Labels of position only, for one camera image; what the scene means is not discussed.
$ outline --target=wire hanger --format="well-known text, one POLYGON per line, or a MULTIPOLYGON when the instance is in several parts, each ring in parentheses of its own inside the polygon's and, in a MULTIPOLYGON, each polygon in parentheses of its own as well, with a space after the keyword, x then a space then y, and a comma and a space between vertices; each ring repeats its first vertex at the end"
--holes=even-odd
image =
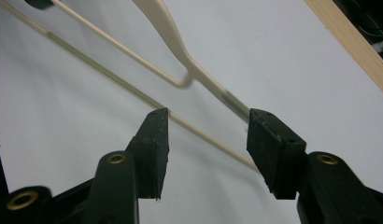
MULTIPOLYGON (((111 37, 110 35, 100 30, 98 27, 96 27, 95 25, 93 25, 91 22, 87 21, 83 17, 81 17, 74 10, 72 10, 70 7, 66 6, 64 3, 60 2, 59 0, 52 0, 52 3, 55 6, 59 7, 61 10, 63 10, 64 12, 66 12, 75 20, 79 21, 83 25, 93 30, 95 33, 100 35, 105 41, 113 45, 115 48, 119 49, 121 52, 125 53, 126 55, 134 59, 136 62, 148 68, 149 71, 161 77, 163 80, 167 81, 171 85, 177 88, 185 88, 191 85, 193 79, 200 81, 214 96, 216 96, 228 108, 230 108, 233 112, 235 112, 235 114, 239 118, 241 118, 243 121, 248 123, 248 108, 243 103, 241 103, 237 98, 235 98, 229 91, 225 90, 212 76, 210 76, 190 56, 189 52, 186 50, 185 46, 183 45, 183 41, 177 30, 175 22, 172 19, 172 16, 169 13, 163 1, 161 0, 153 0, 153 1, 133 0, 133 1, 144 12, 144 14, 153 24, 153 26, 155 27, 157 32, 160 34, 160 36, 162 37, 167 47, 170 48, 170 50, 176 56, 176 58, 188 70, 188 74, 183 80, 177 81, 171 76, 167 75, 164 71, 157 68, 152 63, 149 63, 143 57, 139 56, 132 50, 123 46, 122 43, 120 43, 119 41, 111 37)), ((100 63, 91 59, 90 57, 88 57, 87 55, 79 51, 78 49, 74 48, 73 46, 71 46, 64 40, 62 40, 59 36, 55 35, 54 33, 45 29, 44 27, 42 27, 35 21, 23 15, 21 12, 19 12, 19 10, 11 6, 5 0, 0 0, 0 6, 2 6, 5 10, 7 10, 13 16, 18 18, 20 21, 24 22, 29 27, 37 31, 39 34, 45 36, 47 39, 49 39, 50 41, 52 41, 53 43, 55 43, 62 49, 66 50, 68 53, 70 53, 74 57, 78 58, 79 60, 86 63, 88 66, 92 67, 93 69, 95 69, 96 71, 104 75, 105 77, 108 77, 109 79, 111 79, 112 81, 114 81, 115 83, 123 87, 124 89, 126 89, 128 92, 130 92, 132 95, 134 95, 135 97, 137 97, 138 99, 146 103, 147 105, 150 105, 153 108, 165 107, 159 102, 149 97, 148 95, 146 95, 144 92, 140 91, 139 89, 137 89, 136 87, 134 87, 133 85, 131 85, 130 83, 122 79, 121 77, 117 76, 116 74, 106 69, 100 63)), ((200 137, 204 141, 208 142, 208 144, 210 144, 211 146, 216 147, 217 149, 221 150, 228 156, 246 165, 249 169, 259 173, 255 164, 253 164, 251 161, 247 160, 243 156, 234 152, 232 149, 225 146, 223 143, 213 138, 212 136, 208 135, 207 133, 194 127, 193 125, 191 125, 188 121, 186 121, 179 115, 169 110, 168 117, 172 121, 174 121, 175 123, 183 127, 184 129, 188 130, 189 132, 195 134, 196 136, 200 137)))

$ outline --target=plastic hanger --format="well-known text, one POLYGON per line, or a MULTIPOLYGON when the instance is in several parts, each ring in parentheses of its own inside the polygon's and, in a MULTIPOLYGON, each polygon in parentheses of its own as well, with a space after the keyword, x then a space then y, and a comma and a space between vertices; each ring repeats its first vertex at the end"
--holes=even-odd
MULTIPOLYGON (((148 70, 158 75, 159 77, 161 77, 168 83, 172 84, 173 86, 177 88, 184 88, 189 86, 192 83, 193 79, 197 79, 221 102, 223 102, 232 111, 234 111, 239 118, 241 118, 243 121, 248 123, 248 108, 244 104, 242 104, 238 99, 236 99, 229 91, 225 90, 212 76, 210 76, 206 71, 204 71, 204 69, 198 63, 196 63, 192 59, 192 57, 189 55, 188 51, 183 45, 183 42, 180 38, 180 34, 177 30, 177 27, 175 26, 172 16, 169 13, 169 11, 166 9, 166 6, 163 3, 163 1, 134 0, 134 2, 139 6, 139 8, 141 8, 144 14, 148 17, 148 19, 150 21, 153 21, 152 23, 153 26, 156 28, 156 30, 162 37, 165 44, 168 46, 168 48, 170 48, 170 50, 177 57, 177 59, 187 68, 188 75, 182 81, 177 81, 171 76, 167 75, 165 72, 163 72, 162 70, 160 70, 153 64, 149 63, 138 54, 134 53, 130 49, 123 46, 119 41, 115 40, 113 37, 101 31, 95 25, 93 25, 92 23, 90 23, 89 21, 81 17, 74 10, 67 7, 62 2, 58 0, 52 0, 52 3, 55 6, 65 11, 72 18, 81 22, 83 25, 92 29, 95 33, 97 33, 102 38, 104 38, 104 40, 112 44, 114 47, 116 47, 120 51, 124 52, 126 55, 130 56, 132 59, 134 59, 138 63, 145 66, 146 68, 148 68, 148 70)), ((135 97, 137 97, 138 99, 146 103, 147 105, 150 105, 153 108, 165 107, 159 102, 149 97, 148 95, 146 95, 144 92, 140 91, 139 89, 137 89, 136 87, 134 87, 133 85, 125 81, 124 79, 120 78, 116 74, 106 69, 100 63, 94 61, 93 59, 91 59, 90 57, 88 57, 87 55, 79 51, 78 49, 74 48, 73 46, 71 46, 64 40, 62 40, 59 36, 48 31, 47 29, 45 29, 44 27, 42 27, 35 21, 26 17, 21 12, 19 12, 19 10, 11 6, 6 1, 0 0, 0 6, 2 6, 5 10, 7 10, 16 18, 18 18, 19 20, 21 20, 22 22, 30 26, 32 29, 37 31, 39 34, 45 36, 50 41, 52 41, 53 43, 55 43, 62 49, 66 50, 68 53, 70 53, 74 57, 78 58, 79 60, 86 63, 88 66, 92 67, 93 69, 95 69, 96 71, 104 75, 105 77, 108 77, 115 83, 119 84, 121 87, 126 89, 128 92, 130 92, 132 95, 134 95, 135 97)), ((255 164, 253 164, 251 161, 238 155, 232 149, 225 146, 223 143, 221 143, 217 139, 214 139, 212 136, 208 135, 207 133, 194 127, 188 121, 181 118, 174 112, 169 111, 168 117, 172 121, 180 125, 181 127, 188 130, 189 132, 195 134, 196 136, 200 137, 204 141, 208 142, 208 144, 212 145, 213 147, 216 147, 217 149, 221 150, 228 156, 246 165, 251 170, 259 173, 255 164)))

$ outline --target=brass screw insert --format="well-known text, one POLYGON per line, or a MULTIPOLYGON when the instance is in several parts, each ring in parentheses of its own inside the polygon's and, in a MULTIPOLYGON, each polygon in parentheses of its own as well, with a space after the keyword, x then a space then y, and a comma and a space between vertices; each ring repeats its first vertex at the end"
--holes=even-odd
POLYGON ((20 210, 34 203, 38 196, 38 193, 33 190, 22 192, 7 203, 7 209, 12 211, 20 210))
POLYGON ((317 156, 317 159, 319 161, 322 161, 323 163, 329 164, 329 165, 336 165, 338 163, 338 160, 333 158, 332 156, 325 155, 325 154, 319 154, 317 156))
POLYGON ((114 154, 107 159, 107 162, 111 164, 119 164, 125 161, 125 156, 121 154, 114 154))

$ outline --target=wooden strip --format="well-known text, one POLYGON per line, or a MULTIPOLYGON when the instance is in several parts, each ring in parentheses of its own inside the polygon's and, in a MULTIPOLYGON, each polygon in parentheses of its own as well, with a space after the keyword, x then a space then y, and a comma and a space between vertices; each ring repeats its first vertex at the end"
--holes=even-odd
POLYGON ((305 0, 351 57, 383 91, 383 59, 369 45, 333 0, 305 0))

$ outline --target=white surface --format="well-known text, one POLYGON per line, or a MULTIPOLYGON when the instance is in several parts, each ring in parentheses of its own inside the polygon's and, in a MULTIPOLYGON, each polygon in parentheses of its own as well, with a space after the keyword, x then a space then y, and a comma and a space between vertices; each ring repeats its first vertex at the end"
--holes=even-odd
MULTIPOLYGON (((247 125, 200 84, 173 89, 58 8, 9 1, 162 104, 234 149, 247 125)), ((176 61, 131 1, 65 1, 130 48, 181 77, 176 61)), ((343 158, 383 192, 383 93, 303 1, 165 1, 191 56, 249 107, 270 111, 307 142, 343 158)), ((58 194, 124 149, 151 108, 0 8, 0 153, 10 190, 58 194)), ((159 203, 140 200, 141 223, 298 223, 262 178, 170 122, 159 203)))

